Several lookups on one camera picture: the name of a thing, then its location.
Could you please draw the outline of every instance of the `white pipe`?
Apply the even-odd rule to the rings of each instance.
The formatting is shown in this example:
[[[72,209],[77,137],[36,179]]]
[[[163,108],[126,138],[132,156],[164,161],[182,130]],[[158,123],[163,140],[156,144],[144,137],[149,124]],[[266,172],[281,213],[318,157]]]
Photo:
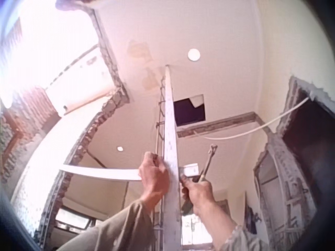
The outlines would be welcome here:
[[[269,121],[268,123],[260,126],[260,127],[257,127],[255,129],[252,129],[248,132],[244,132],[244,133],[240,133],[240,134],[237,134],[237,135],[234,135],[234,136],[229,136],[229,137],[223,137],[223,138],[209,138],[209,137],[205,137],[205,136],[202,136],[198,133],[196,133],[196,131],[194,130],[194,134],[196,134],[197,136],[201,137],[201,138],[204,138],[204,139],[207,139],[207,140],[230,140],[230,139],[234,139],[234,138],[238,138],[238,137],[241,137],[241,136],[245,136],[249,133],[253,133],[255,131],[258,131],[264,127],[267,127],[269,124],[272,124],[273,122],[277,121],[278,119],[281,119],[282,117],[284,117],[285,115],[288,115],[289,113],[291,113],[292,111],[294,111],[295,109],[299,108],[300,106],[302,106],[304,103],[306,103],[307,101],[309,100],[309,98],[305,98],[303,101],[301,101],[299,104],[297,104],[295,107],[291,108],[290,110],[284,112],[282,115],[278,116],[277,118]]]

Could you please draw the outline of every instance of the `ceiling light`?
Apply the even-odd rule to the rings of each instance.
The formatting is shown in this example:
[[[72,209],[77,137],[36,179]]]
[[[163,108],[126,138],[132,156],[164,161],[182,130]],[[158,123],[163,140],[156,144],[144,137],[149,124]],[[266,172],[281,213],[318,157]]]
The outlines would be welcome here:
[[[200,59],[200,52],[197,49],[190,49],[187,56],[188,56],[188,59],[195,62]]]

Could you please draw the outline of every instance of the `wall opening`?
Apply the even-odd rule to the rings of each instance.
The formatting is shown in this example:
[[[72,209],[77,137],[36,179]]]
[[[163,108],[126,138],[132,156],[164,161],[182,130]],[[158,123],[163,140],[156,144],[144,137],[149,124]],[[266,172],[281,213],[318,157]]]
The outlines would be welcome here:
[[[299,99],[307,95],[300,92]],[[309,100],[294,115],[283,137],[295,154],[317,206],[335,189],[335,114]]]
[[[204,95],[178,100],[173,105],[178,127],[206,120]]]

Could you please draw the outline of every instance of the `beige sleeve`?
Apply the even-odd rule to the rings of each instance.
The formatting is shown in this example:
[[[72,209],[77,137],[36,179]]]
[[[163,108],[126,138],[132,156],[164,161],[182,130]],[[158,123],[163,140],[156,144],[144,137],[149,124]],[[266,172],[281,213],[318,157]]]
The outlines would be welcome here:
[[[154,238],[149,214],[141,201],[70,240],[58,250],[145,250]]]
[[[268,251],[269,246],[255,235],[237,226],[220,251]]]

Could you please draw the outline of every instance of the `brick wall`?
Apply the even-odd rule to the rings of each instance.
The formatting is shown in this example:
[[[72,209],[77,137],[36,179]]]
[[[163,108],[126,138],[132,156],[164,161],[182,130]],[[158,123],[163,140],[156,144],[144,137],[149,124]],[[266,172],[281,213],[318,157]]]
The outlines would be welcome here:
[[[18,20],[0,47],[1,85],[14,87],[13,52],[21,43],[21,25]],[[50,128],[60,119],[46,92],[39,86],[20,85],[3,95],[12,95],[8,109],[1,102],[1,161],[0,175],[3,189],[11,198],[15,186],[37,145]]]

